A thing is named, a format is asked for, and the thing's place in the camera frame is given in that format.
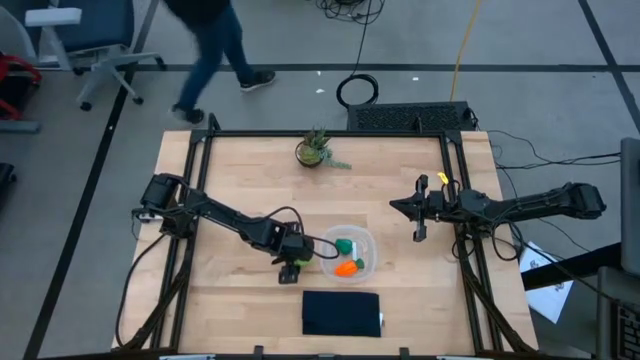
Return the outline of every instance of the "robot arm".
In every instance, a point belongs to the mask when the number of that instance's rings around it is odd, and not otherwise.
[[[176,201],[178,189],[185,191],[184,202]],[[298,281],[300,267],[296,260],[309,261],[314,253],[314,241],[301,231],[299,222],[280,222],[269,217],[249,217],[207,196],[206,193],[189,188],[181,177],[154,175],[140,200],[141,209],[134,215],[149,213],[163,218],[160,232],[177,238],[193,235],[194,217],[203,217],[238,233],[252,248],[275,256],[272,264],[284,262],[278,281],[291,284]]]
[[[472,189],[458,192],[453,201],[443,191],[430,191],[425,196],[428,177],[421,175],[416,181],[416,192],[409,198],[392,200],[389,204],[417,222],[414,241],[427,237],[424,220],[466,224],[481,233],[488,233],[500,224],[525,221],[554,215],[577,219],[596,219],[607,208],[598,188],[589,184],[567,183],[545,193],[516,199],[496,201]]]

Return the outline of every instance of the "wooden table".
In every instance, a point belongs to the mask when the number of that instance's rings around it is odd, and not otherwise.
[[[183,173],[189,132],[164,135],[156,173]],[[500,185],[486,133],[463,133],[473,188],[501,199]],[[442,169],[439,142],[427,138],[334,138],[338,160],[353,170],[305,169],[293,155],[299,138],[215,138],[205,191],[251,216],[280,206],[299,210],[309,234],[353,224],[367,228],[379,253],[373,277],[358,285],[330,281],[319,260],[305,267],[296,285],[277,282],[280,266],[251,249],[237,234],[200,221],[185,322],[183,353],[252,353],[263,345],[267,354],[398,354],[409,347],[415,355],[473,354],[460,266],[451,254],[453,226],[428,223],[428,238],[414,243],[414,225],[392,209],[391,199],[410,196],[420,174],[439,189]],[[455,171],[455,152],[451,152]],[[192,180],[195,184],[196,174]],[[277,217],[290,221],[287,214]],[[159,224],[142,226],[136,256],[158,237]],[[510,239],[507,229],[501,238]],[[158,300],[169,241],[151,251],[134,273],[121,322],[129,339]],[[506,254],[512,251],[498,243]],[[485,243],[495,302],[513,328],[531,346],[537,341],[516,262],[497,258]],[[302,291],[370,291],[380,295],[385,325],[382,338],[302,335]],[[478,302],[483,340],[490,348],[484,309]],[[168,311],[163,344],[173,320]]]

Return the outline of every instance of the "person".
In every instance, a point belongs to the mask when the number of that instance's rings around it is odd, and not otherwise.
[[[172,106],[175,117],[197,124],[204,112],[196,109],[200,94],[218,70],[224,53],[244,92],[269,85],[273,71],[254,71],[242,48],[242,27],[230,0],[164,0],[169,10],[194,34],[200,58],[193,66],[180,99]]]

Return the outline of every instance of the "clear plastic bowl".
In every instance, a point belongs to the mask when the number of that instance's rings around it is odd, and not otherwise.
[[[355,260],[353,259],[353,252],[349,255],[340,255],[337,259],[327,260],[322,259],[320,265],[322,271],[331,280],[335,280],[341,283],[355,284],[367,280],[373,272],[376,270],[376,264],[378,263],[378,252],[376,250],[376,242],[373,240],[371,233],[367,229],[354,225],[338,225],[334,226],[323,236],[324,239],[335,243],[338,239],[349,239],[353,242],[353,246],[358,258],[364,261],[364,269],[358,270],[358,272],[350,277],[342,277],[335,275],[335,269],[345,261]],[[335,247],[327,243],[320,243],[321,254],[335,254]]]

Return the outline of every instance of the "white paper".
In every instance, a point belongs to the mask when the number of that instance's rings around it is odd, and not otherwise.
[[[540,249],[536,244],[532,242],[529,242],[528,244],[532,248],[544,253],[544,250]],[[523,273],[527,270],[548,264],[550,264],[549,260],[545,259],[535,251],[525,248],[522,257],[520,258],[520,272]],[[555,324],[558,322],[564,303],[567,301],[571,285],[573,285],[573,281],[566,281],[564,283],[547,286],[545,288],[529,290],[526,293],[527,302],[532,309]]]

